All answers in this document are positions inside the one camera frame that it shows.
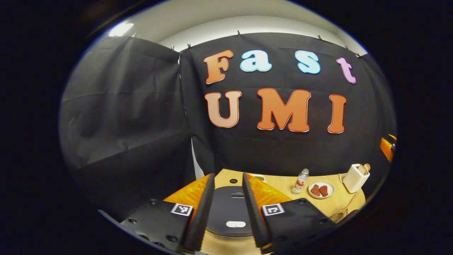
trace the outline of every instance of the blue letter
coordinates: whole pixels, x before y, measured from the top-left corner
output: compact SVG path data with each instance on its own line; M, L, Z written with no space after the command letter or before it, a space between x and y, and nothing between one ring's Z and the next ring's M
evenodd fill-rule
M309 51L298 50L294 54L296 59L300 62L297 67L302 73L318 74L321 71L321 66L318 63L318 56Z
M253 72L259 70L260 72L266 72L272 68L265 51L249 50L242 54L242 58L245 59L240 64L242 71Z

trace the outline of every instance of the round black device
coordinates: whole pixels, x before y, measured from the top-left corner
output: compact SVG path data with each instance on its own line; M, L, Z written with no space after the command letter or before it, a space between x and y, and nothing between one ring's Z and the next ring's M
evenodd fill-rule
M253 236L242 187L227 186L214 190L206 229L220 239Z

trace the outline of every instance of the table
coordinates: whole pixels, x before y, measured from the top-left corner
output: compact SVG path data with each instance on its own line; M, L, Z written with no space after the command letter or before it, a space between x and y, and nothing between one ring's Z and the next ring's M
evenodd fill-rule
M224 186L242 186L243 172L223 169L215 177L215 187ZM292 200L306 198L310 203L316 206L325 216L329 217L336 211L344 208L351 200L354 194L347 191L346 187L340 182L338 174L326 176L310 176L307 184L298 195L293 195L291 189L297 180L297 176L274 176L264 175L266 183L287 195ZM237 183L230 183L230 179L237 179ZM328 198L316 199L308 193L307 187L314 181L328 181L335 186L335 192ZM349 211L361 209L365 204L365 195L362 189L358 191L357 197L349 206ZM256 247L253 238L239 241L226 241L216 238L211 232L205 231L201 252L210 255L261 255L260 249Z

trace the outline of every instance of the bottle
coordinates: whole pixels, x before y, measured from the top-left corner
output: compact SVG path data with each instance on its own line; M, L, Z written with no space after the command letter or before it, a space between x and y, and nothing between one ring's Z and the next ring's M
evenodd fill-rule
M299 194L302 191L302 188L305 186L305 183L308 180L308 169L305 168L302 170L302 172L297 176L297 181L296 184L294 184L293 190L291 190L291 193L294 195Z

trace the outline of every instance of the black fabric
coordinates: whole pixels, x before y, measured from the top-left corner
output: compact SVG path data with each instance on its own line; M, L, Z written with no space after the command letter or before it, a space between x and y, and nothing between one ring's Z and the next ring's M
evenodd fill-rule
M206 84L207 64L203 60L230 49L225 79ZM272 69L267 72L244 72L241 55L260 49L269 56ZM314 52L319 57L321 72L304 74L294 53ZM343 57L352 66L357 79L349 83L336 59ZM282 33L255 33L229 36L198 44L181 52L181 82L189 124L193 130L193 147L200 167L205 173L222 168L237 171L296 176L308 168L312 176L346 172L353 163L382 157L379 149L382 134L395 124L393 106L389 104L383 75L368 58L359 59L353 52L336 44L316 38ZM295 89L311 93L308 101L308 132L291 132L287 126L272 131L259 130L262 102L260 88L275 88L286 103ZM209 120L206 93L218 92L220 115L229 116L225 92L239 90L239 121L232 128L214 126ZM341 134L328 132L332 120L329 96L339 94L347 99L344 106Z
M59 132L69 171L119 222L195 180L178 58L146 40L107 37L64 91Z

